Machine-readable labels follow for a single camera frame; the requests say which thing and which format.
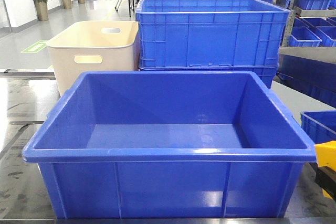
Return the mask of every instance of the floor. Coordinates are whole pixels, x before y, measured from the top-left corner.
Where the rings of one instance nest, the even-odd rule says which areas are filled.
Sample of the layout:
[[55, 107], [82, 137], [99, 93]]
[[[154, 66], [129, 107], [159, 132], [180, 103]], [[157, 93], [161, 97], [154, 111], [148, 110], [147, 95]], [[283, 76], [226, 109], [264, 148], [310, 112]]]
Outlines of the floor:
[[86, 0], [85, 4], [72, 3], [72, 9], [59, 9], [49, 14], [49, 21], [0, 38], [0, 69], [48, 69], [52, 63], [47, 48], [38, 53], [21, 53], [39, 40], [49, 40], [75, 22], [84, 20], [134, 20], [129, 17], [128, 3], [124, 0], [116, 12], [117, 0]]
[[[87, 0], [84, 5], [74, 3], [71, 10], [60, 9], [51, 13], [47, 22], [38, 22], [20, 33], [12, 33], [0, 39], [0, 69], [7, 70], [0, 72], [2, 94], [0, 96], [0, 223], [176, 223], [175, 220], [168, 219], [55, 221], [37, 165], [26, 164], [22, 160], [22, 148], [58, 101], [59, 93], [52, 70], [45, 70], [51, 66], [47, 49], [36, 54], [24, 54], [21, 51], [38, 40], [52, 38], [74, 22], [134, 20], [134, 15], [131, 18], [128, 16], [126, 1], [121, 4], [119, 12], [114, 10], [116, 1]], [[13, 69], [30, 69], [30, 71], [17, 73]], [[278, 85], [274, 84], [276, 93], [283, 89]], [[295, 105], [293, 109], [291, 106], [288, 104], [292, 111], [298, 110]], [[185, 219], [178, 222], [181, 224], [336, 223], [336, 203], [321, 195], [321, 189], [314, 183], [314, 170], [309, 164], [304, 166], [285, 217], [264, 220]]]

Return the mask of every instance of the metal shelf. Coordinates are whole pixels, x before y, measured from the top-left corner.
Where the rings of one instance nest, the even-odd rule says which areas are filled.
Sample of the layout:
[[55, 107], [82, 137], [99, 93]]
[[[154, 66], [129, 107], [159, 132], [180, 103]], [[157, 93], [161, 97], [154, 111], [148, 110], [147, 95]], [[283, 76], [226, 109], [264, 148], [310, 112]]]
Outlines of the metal shelf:
[[336, 17], [336, 9], [333, 9], [333, 10], [302, 10], [300, 7], [296, 7], [295, 12], [301, 18]]

